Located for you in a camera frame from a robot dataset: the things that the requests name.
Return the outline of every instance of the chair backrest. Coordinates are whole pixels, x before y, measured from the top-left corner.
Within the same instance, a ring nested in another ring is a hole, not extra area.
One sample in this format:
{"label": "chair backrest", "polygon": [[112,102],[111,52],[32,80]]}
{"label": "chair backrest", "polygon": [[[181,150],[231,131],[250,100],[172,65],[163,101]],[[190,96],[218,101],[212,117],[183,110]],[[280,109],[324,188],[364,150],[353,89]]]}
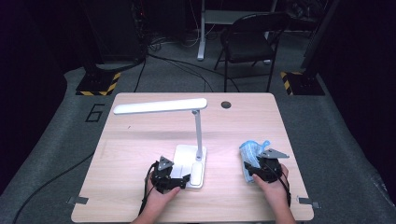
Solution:
{"label": "chair backrest", "polygon": [[262,12],[247,15],[235,21],[229,29],[232,33],[283,32],[289,25],[286,12]]}

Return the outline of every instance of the table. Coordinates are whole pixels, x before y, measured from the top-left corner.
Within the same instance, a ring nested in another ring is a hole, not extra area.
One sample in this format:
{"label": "table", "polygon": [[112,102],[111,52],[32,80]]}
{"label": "table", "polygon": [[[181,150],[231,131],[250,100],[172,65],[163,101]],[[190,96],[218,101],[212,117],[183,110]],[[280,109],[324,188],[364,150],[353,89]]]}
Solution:
{"label": "table", "polygon": [[[271,12],[275,11],[277,0],[273,0]],[[201,41],[198,48],[197,60],[202,61],[205,56],[205,24],[233,24],[234,21],[246,15],[258,13],[254,11],[232,11],[232,10],[206,10],[205,0],[201,5]]]}
{"label": "table", "polygon": [[[203,145],[207,148],[204,185],[183,189],[170,202],[159,222],[235,222],[274,220],[256,184],[245,181],[239,147],[247,140],[271,142],[288,154],[280,159],[290,170],[291,211],[297,220],[310,220],[307,197],[282,118],[271,93],[119,93],[112,109],[134,104],[204,97],[201,110]],[[231,107],[221,107],[230,102]],[[195,121],[189,111],[116,116],[109,113],[79,196],[75,222],[129,222],[138,214],[144,178],[161,156],[173,159],[176,145],[196,145]]]}

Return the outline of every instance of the light blue crumpled object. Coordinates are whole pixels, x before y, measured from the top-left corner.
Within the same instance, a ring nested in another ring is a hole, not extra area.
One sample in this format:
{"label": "light blue crumpled object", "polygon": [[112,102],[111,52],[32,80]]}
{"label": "light blue crumpled object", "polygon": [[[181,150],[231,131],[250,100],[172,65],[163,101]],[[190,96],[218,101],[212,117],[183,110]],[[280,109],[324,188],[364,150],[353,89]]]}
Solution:
{"label": "light blue crumpled object", "polygon": [[244,161],[250,163],[254,167],[260,168],[257,157],[263,153],[265,148],[270,144],[271,143],[267,140],[265,140],[262,145],[255,141],[248,140],[239,147],[242,156],[242,171],[244,173],[245,180],[248,183],[253,183],[254,180],[253,177],[248,174],[248,170],[245,168]]}

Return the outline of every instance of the white desk lamp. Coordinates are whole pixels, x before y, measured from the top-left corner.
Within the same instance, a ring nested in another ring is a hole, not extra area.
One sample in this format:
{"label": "white desk lamp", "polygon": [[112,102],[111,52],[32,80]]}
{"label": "white desk lamp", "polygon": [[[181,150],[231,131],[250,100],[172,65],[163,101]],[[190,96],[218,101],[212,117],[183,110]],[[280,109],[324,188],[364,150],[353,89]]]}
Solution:
{"label": "white desk lamp", "polygon": [[200,189],[204,183],[206,147],[202,146],[201,115],[200,110],[207,107],[205,98],[159,101],[142,104],[117,105],[113,112],[115,115],[145,114],[158,112],[172,112],[190,110],[195,116],[198,146],[177,145],[174,157],[172,178],[181,178],[191,174],[187,188]]}

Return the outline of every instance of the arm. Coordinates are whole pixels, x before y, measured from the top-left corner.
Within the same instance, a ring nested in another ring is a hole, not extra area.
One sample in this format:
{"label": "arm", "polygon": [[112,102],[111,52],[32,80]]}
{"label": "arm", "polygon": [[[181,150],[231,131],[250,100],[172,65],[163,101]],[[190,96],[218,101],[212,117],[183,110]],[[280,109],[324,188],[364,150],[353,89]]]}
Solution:
{"label": "arm", "polygon": [[152,224],[161,215],[165,206],[171,202],[178,192],[180,187],[174,188],[165,194],[161,194],[156,190],[151,181],[148,181],[148,200],[143,212],[131,222],[131,224]]}
{"label": "arm", "polygon": [[[282,166],[282,180],[286,183],[289,170],[281,164]],[[254,182],[259,185],[259,187],[264,192],[264,197],[267,202],[270,204],[276,218],[276,223],[281,224],[295,224],[296,221],[294,219],[293,214],[290,211],[288,205],[288,199],[285,189],[283,188],[282,184],[279,180],[268,184],[267,182],[263,181],[259,176],[253,175]]]}

